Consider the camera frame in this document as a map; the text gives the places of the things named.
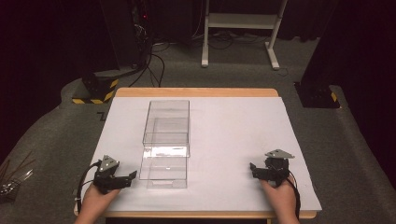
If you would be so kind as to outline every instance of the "gray carpet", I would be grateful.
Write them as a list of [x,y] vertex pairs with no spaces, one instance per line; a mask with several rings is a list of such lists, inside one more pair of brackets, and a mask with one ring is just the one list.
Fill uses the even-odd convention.
[[[157,52],[165,62],[163,87],[274,88],[283,98],[292,127],[316,187],[323,211],[302,223],[396,223],[396,192],[367,147],[340,87],[332,86],[342,108],[303,108],[294,81],[300,81],[318,42],[277,40],[276,56],[282,67],[273,71],[262,42],[234,43],[227,49],[209,49],[209,66],[201,67],[202,48],[171,45]],[[211,41],[221,47],[222,42]],[[165,45],[154,48],[164,49]],[[153,58],[151,70],[161,73]],[[119,87],[137,75],[120,79]],[[62,103],[39,119],[11,151],[14,169],[33,151],[35,162],[15,203],[0,204],[0,223],[72,223],[73,190],[90,164],[104,122],[97,112],[107,105],[73,105],[71,97],[80,80],[66,85]],[[150,87],[149,73],[134,85]],[[135,220],[131,223],[144,223]]]

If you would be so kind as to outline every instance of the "black curtain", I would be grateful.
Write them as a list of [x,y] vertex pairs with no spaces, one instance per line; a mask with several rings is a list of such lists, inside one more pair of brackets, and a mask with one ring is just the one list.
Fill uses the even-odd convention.
[[321,37],[339,0],[289,0],[278,37],[302,41]]
[[396,187],[396,22],[391,6],[392,0],[340,0],[302,85],[342,87],[367,145]]
[[65,50],[61,12],[58,1],[0,3],[0,163],[61,102],[62,87],[80,77]]

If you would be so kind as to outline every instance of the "white paper sheet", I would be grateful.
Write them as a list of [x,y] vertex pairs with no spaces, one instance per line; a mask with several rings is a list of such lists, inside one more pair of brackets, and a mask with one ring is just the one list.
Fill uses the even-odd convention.
[[137,178],[108,211],[272,211],[249,163],[264,167],[264,154],[277,148],[295,156],[301,210],[321,210],[280,97],[115,97],[92,162],[107,154],[120,161],[116,176],[140,170],[150,100],[190,100],[188,187],[147,189]]

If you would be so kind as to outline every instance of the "table edge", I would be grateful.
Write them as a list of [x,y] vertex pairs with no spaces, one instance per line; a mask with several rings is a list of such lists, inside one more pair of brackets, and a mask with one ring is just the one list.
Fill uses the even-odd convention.
[[[301,211],[301,219],[314,218],[317,211]],[[151,218],[239,218],[239,219],[253,219],[253,218],[276,218],[274,212],[240,212],[240,211],[135,211],[135,212],[105,212],[103,217],[151,217]]]
[[258,88],[119,88],[115,97],[278,97],[275,89]]

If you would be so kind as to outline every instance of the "black equipment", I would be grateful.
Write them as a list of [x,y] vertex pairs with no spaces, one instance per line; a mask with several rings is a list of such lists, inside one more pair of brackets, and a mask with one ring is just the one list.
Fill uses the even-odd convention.
[[114,174],[116,173],[117,168],[120,166],[119,161],[115,161],[111,157],[105,155],[103,160],[98,160],[90,167],[88,167],[84,174],[81,176],[81,179],[78,183],[78,190],[77,190],[77,208],[78,212],[81,211],[81,191],[82,187],[91,181],[86,183],[84,182],[85,176],[91,170],[93,166],[98,167],[95,172],[95,176],[93,179],[93,184],[99,189],[99,191],[103,194],[109,193],[113,189],[124,189],[127,187],[131,187],[131,182],[133,179],[136,178],[137,171],[130,173],[128,176],[119,176],[115,177]]
[[294,158],[289,153],[277,149],[265,154],[268,158],[265,160],[265,168],[257,168],[256,165],[250,163],[250,170],[254,178],[267,180],[273,187],[279,187],[283,180],[289,177],[289,160]]
[[120,162],[115,161],[112,158],[105,155],[100,167],[98,167],[93,184],[99,188],[103,194],[107,194],[113,189],[124,189],[131,187],[131,182],[136,178],[137,171],[130,173],[128,176],[115,177],[117,168],[119,168]]

